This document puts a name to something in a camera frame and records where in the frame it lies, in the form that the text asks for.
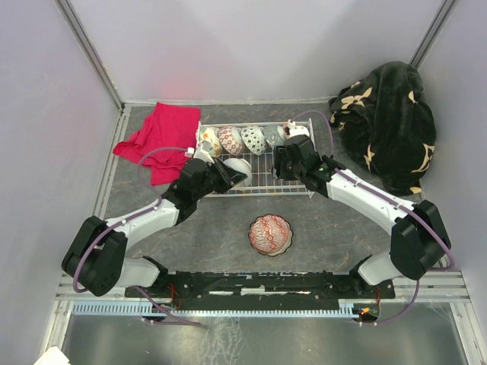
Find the grey hexagon pattern bowl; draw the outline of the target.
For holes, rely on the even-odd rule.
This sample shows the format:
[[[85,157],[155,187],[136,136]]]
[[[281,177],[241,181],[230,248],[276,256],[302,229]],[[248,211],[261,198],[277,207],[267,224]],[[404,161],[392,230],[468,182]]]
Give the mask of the grey hexagon pattern bowl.
[[[263,128],[263,135],[267,144],[274,148],[283,145],[285,142],[285,132],[281,125],[267,125]]]

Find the red rimmed bowl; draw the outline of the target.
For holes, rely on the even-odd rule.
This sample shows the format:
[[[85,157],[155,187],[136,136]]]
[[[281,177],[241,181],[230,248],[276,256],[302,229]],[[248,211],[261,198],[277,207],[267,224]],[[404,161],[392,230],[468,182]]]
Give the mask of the red rimmed bowl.
[[[266,140],[262,129],[257,125],[249,125],[241,129],[240,136],[247,149],[255,155],[262,155],[266,151]]]

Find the blue triangle pattern bowl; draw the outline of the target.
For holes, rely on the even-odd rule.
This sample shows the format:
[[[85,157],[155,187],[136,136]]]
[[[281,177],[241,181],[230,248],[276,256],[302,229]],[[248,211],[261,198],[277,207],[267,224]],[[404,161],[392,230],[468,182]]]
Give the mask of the blue triangle pattern bowl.
[[[244,142],[236,126],[227,126],[218,130],[218,138],[222,147],[232,156],[240,156],[244,152]]]

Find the floral orange green bowl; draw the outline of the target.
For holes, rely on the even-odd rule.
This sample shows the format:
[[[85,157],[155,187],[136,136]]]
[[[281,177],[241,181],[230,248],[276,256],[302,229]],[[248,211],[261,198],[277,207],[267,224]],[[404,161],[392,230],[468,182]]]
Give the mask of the floral orange green bowl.
[[[200,144],[203,143],[208,148],[208,152],[212,157],[219,157],[223,150],[218,132],[219,128],[204,125],[200,126],[198,132],[198,142]]]

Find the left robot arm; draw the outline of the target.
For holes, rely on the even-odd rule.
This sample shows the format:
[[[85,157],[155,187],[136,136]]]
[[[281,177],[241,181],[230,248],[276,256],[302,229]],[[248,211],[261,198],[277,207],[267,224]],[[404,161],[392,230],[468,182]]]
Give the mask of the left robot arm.
[[[246,167],[233,168],[215,159],[188,160],[167,191],[144,208],[104,221],[87,218],[62,260],[62,270],[73,279],[77,293],[102,297],[115,287],[140,285],[153,297],[167,291],[164,267],[152,259],[127,259],[126,250],[160,230],[190,217],[198,201],[210,193],[224,193],[250,175]]]

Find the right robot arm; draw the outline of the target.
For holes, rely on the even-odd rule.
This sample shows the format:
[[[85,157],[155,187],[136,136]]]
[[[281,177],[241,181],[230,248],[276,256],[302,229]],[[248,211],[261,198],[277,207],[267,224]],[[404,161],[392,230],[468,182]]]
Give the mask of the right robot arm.
[[[306,135],[296,135],[274,147],[274,173],[353,208],[385,230],[390,248],[362,260],[349,278],[350,291],[367,297],[377,284],[404,276],[417,281],[443,257],[451,259],[451,243],[435,204],[418,204],[395,197],[363,179],[333,157],[319,155]]]

